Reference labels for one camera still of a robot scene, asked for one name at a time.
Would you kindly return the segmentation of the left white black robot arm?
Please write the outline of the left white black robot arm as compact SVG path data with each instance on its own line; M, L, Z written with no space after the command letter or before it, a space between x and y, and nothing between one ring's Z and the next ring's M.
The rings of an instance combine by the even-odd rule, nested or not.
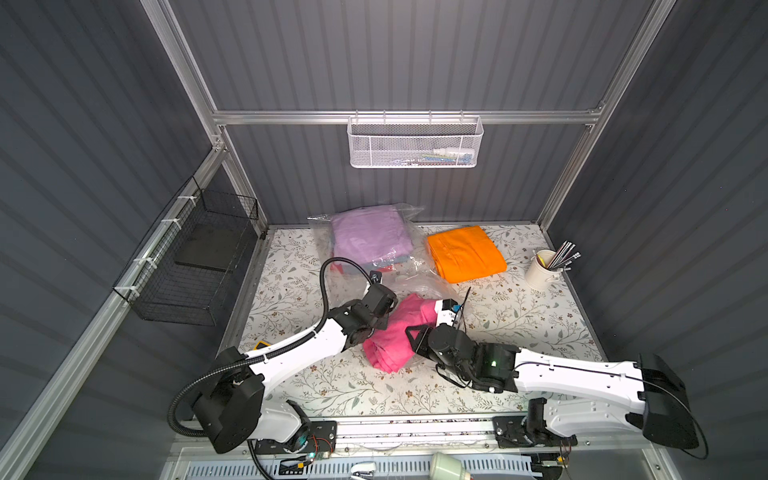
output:
M248 440L270 440L288 451L306 445L311 422L294 401L271 400L272 391L293 375L357 346L387 326L397 296L381 284L322 314L306 330L270 347L244 354L228 349L192 387L192 410L202 435L218 454Z

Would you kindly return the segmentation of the yellow object on mat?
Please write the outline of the yellow object on mat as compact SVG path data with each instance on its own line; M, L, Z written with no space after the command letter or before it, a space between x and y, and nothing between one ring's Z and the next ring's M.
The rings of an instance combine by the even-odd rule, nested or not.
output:
M257 350L266 349L266 348L269 348L270 346L271 346L271 344L270 344L270 343L268 343L268 342L265 342L265 341L263 341L263 340L260 340L260 341L258 341L258 342L256 343L256 345L255 345L255 346L252 348L252 351L257 351Z

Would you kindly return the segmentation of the floral table mat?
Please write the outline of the floral table mat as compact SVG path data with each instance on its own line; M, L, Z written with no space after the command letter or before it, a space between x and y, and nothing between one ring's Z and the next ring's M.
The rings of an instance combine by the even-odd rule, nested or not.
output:
M517 345L558 357L600 361L603 354L566 281L545 291L524 274L547 242L535 224L483 227L505 258L501 274L455 286L468 301L470 338ZM227 345L249 351L289 337L319 316L321 260L309 228L278 227L258 253L240 295ZM433 363L415 357L396 373L371 366L360 347L325 359L290 377L273 392L296 401L313 417L490 413L523 410L527 394L461 389L442 379Z

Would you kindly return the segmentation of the orange trousers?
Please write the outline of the orange trousers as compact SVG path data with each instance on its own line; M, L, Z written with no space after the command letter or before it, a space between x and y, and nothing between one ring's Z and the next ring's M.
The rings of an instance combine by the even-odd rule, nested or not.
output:
M480 226L456 228L426 237L437 273L458 284L507 270L507 263Z

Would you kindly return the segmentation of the pale green lamp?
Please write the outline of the pale green lamp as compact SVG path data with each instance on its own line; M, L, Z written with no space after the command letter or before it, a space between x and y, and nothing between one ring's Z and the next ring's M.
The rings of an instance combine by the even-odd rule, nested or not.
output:
M436 452L430 460L430 480L471 480L471 473L461 461L450 455Z

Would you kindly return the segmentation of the folded purple cloth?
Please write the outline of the folded purple cloth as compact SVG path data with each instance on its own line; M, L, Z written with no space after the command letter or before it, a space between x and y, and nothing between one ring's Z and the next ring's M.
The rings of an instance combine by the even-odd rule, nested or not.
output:
M330 219L333 254L358 264L382 264L412 253L406 222L395 205L362 207Z

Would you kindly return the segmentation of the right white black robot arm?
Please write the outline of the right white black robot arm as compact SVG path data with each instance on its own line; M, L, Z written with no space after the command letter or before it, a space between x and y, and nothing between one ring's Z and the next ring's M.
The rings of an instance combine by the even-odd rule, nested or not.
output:
M509 443L562 444L587 433L632 431L678 450L704 440L686 386L656 354L636 361L591 362L544 355L513 345L471 340L453 326L406 330L412 350L435 362L460 388L491 394L536 392Z

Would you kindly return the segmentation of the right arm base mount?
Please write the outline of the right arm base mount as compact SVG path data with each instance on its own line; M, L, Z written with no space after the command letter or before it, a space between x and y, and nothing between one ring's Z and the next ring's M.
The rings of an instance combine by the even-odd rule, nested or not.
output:
M528 421L525 414L494 416L492 430L499 448L573 447L575 435L561 437L547 430L542 422Z

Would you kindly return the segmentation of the folded blue grey cloth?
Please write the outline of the folded blue grey cloth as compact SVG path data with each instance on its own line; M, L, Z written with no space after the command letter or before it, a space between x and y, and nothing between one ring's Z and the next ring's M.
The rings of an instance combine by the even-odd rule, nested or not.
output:
M412 261L413 257L410 254L395 257L387 255L385 258L378 258L369 262L366 266L366 269L381 271L404 269L410 265Z

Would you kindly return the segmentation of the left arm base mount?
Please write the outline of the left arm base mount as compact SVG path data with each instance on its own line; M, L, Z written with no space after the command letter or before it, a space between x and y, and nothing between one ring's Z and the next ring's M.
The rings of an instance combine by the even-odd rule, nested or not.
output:
M256 440L255 450L259 455L333 453L337 436L336 421L311 421L308 426L300 427L287 442Z

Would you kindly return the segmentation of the bundle of pens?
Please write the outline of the bundle of pens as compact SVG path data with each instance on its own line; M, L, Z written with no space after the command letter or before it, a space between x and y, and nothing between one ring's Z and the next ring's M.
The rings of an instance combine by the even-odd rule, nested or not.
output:
M547 264L547 269L554 271L564 268L567 264L572 262L574 258L578 258L579 255L580 253L576 250L576 245L573 242L565 241Z

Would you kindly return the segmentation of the items in white basket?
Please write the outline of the items in white basket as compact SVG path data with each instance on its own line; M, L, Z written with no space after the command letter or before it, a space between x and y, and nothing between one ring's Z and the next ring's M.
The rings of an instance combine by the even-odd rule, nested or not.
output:
M476 163L477 151L471 148L438 148L431 151L396 151L385 154L381 166L437 167L468 166Z

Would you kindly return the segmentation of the clear plastic vacuum bag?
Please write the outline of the clear plastic vacuum bag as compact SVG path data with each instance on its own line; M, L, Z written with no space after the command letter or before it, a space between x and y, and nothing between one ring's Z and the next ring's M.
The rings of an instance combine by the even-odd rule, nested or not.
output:
M410 294L416 293L425 299L461 300L461 295L437 273L434 260L427 246L427 233L418 226L414 219L422 211L405 203L395 205L403 216L407 229L413 241L414 249L410 254L413 261L404 269L377 270L383 274L382 283L393 290L399 299L403 300ZM338 257L333 254L333 235L330 219L333 215L321 214L308 219L319 258L322 262ZM353 296L363 293L366 282L360 272L354 267L359 265L366 272L367 264L358 264L349 258L348 262L334 262L326 270L326 288L331 302L338 304Z

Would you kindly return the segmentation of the pink cloth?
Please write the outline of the pink cloth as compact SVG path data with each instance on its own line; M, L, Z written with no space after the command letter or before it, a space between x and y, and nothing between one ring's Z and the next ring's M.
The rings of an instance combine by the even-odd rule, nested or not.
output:
M406 335L408 327L436 326L436 299L424 299L414 293L402 300L392 312L385 330L376 331L363 343L370 364L385 373L396 373L414 356Z

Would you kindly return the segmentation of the white pen cup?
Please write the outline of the white pen cup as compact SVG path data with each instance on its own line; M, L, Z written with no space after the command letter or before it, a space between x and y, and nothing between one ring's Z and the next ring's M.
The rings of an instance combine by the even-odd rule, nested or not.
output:
M531 264L524 276L524 280L530 288L543 292L561 279L561 272L559 270L547 268L549 262L554 257L555 251L548 249L539 250L533 255Z

